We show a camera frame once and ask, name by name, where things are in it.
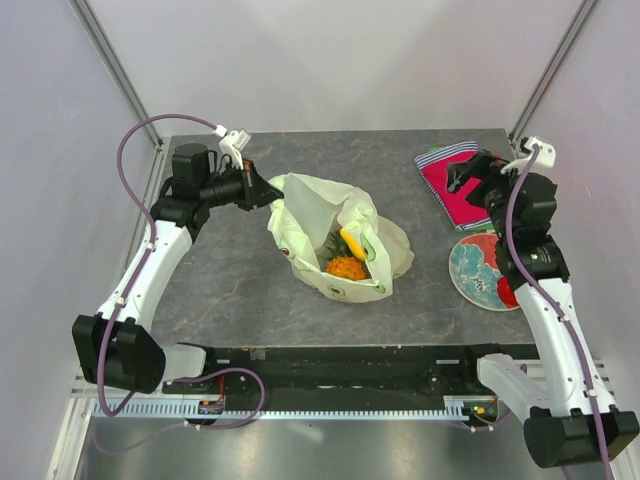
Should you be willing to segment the pale green plastic bag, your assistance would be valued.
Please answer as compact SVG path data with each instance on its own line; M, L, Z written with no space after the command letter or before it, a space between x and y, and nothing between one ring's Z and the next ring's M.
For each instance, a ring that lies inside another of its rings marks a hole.
M284 198L271 204L268 231L297 279L345 303L393 294L414 253L406 233L378 214L367 192L295 173L270 182Z

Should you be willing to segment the red bell pepper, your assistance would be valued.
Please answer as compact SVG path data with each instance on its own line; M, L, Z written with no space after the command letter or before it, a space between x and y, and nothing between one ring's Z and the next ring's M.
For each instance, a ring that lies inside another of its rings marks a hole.
M508 309L514 309L519 306L516 296L511 289L508 279L501 277L496 283L496 290L500 301Z

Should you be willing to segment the small pineapple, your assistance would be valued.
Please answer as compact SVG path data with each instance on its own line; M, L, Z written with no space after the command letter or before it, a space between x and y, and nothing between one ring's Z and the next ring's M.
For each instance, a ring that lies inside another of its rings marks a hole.
M325 248L329 254L325 267L326 273L350 281L363 281L370 278L365 262L352 253L338 230L329 234Z

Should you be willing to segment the yellow bell pepper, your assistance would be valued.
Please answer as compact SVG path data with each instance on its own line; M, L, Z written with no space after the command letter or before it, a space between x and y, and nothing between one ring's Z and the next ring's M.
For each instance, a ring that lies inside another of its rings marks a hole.
M356 241L355 237L352 236L348 231L344 228L341 228L339 234L342 240L345 242L351 254L357 258L358 260L364 262L366 260L366 253L363 248Z

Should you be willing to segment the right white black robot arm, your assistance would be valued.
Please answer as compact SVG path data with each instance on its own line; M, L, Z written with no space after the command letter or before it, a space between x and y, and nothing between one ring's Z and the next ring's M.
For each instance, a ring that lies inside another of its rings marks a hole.
M612 461L638 436L639 420L622 411L589 352L573 301L564 256L549 233L556 185L532 172L543 147L507 162L488 151L447 168L446 188L477 185L466 201L484 209L498 241L496 261L534 335L545 383L533 381L506 354L472 359L458 368L467 392L493 391L522 424L528 452L541 468Z

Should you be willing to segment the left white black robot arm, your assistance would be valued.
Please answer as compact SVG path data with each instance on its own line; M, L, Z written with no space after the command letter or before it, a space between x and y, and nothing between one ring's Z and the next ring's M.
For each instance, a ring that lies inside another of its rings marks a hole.
M73 324L80 367L92 384L153 392L165 378L168 352L152 338L150 323L211 209L234 204L251 211L284 197L258 174L253 161L236 167L230 154L199 143L174 150L171 172L151 207L152 222L118 286L94 315L80 315Z

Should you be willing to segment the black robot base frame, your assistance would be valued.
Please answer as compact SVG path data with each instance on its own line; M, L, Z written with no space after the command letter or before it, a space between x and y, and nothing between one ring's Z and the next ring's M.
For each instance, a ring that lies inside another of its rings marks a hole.
M253 410L437 409L447 397L487 397L476 362L488 354L536 361L532 344L211 348L205 373L234 368L221 380L165 383L165 394L224 395Z

